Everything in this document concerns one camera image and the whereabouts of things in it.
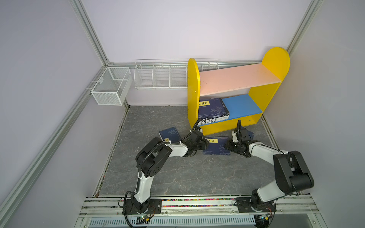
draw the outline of book spine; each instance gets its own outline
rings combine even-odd
[[[227,120],[228,118],[229,118],[229,115],[221,116],[221,117],[217,117],[217,118],[213,118],[213,119],[202,120],[198,123],[198,126],[201,126],[201,125],[204,125],[204,124],[215,123],[215,122],[219,122],[219,121],[222,121],[222,120]]]
[[[229,115],[229,111],[228,111],[228,109],[227,109],[226,105],[224,104],[224,102],[223,102],[222,98],[219,98],[219,100],[220,100],[220,102],[221,102],[221,103],[222,103],[222,105],[223,105],[224,111],[226,112],[226,114],[228,114],[228,115]]]

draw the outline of blue shelf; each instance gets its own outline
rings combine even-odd
[[[233,120],[245,116],[251,116],[262,113],[261,109],[256,105],[256,103],[252,100],[252,98],[248,94],[223,98],[222,100],[229,111],[229,118],[227,120]]]

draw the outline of gray marble floor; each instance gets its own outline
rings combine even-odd
[[[187,107],[131,107],[107,170],[100,195],[124,195],[134,191],[137,182],[135,156],[158,131],[175,126],[181,136],[189,130]],[[261,121],[247,126],[254,139],[271,145]],[[230,136],[231,131],[213,134]],[[152,196],[251,194],[252,190],[274,180],[271,164],[256,157],[203,155],[171,157],[155,176]]]

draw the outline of pink shelf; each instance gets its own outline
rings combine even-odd
[[[281,82],[261,63],[200,72],[200,96]]]

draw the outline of white wire rack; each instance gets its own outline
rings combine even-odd
[[[107,67],[91,93],[99,105],[123,105],[131,84],[128,67]]]
[[[218,60],[198,61],[199,71],[218,69]],[[137,89],[187,88],[188,62],[136,63],[134,86]]]

